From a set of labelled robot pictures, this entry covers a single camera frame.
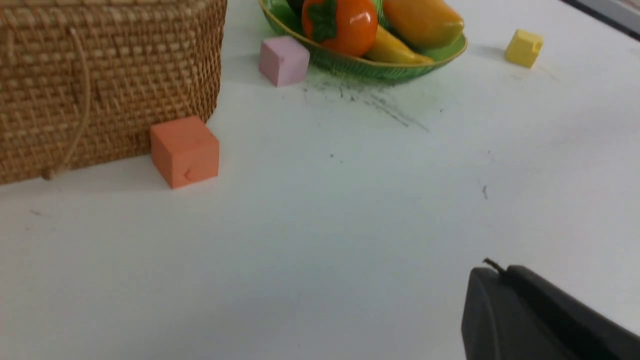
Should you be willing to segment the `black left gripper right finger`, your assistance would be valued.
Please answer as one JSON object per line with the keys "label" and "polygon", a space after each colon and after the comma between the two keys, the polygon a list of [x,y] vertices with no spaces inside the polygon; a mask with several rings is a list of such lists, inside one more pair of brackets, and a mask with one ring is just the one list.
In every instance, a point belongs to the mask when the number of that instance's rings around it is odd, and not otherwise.
{"label": "black left gripper right finger", "polygon": [[551,335],[579,360],[638,360],[639,336],[522,265],[505,271],[510,287]]}

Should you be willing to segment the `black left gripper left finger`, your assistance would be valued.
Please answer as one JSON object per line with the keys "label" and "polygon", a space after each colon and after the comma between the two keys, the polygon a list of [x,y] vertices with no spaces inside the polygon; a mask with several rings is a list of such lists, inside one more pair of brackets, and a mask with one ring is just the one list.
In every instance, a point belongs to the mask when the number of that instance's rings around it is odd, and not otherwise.
{"label": "black left gripper left finger", "polygon": [[467,360],[576,360],[489,268],[470,271],[461,336]]}

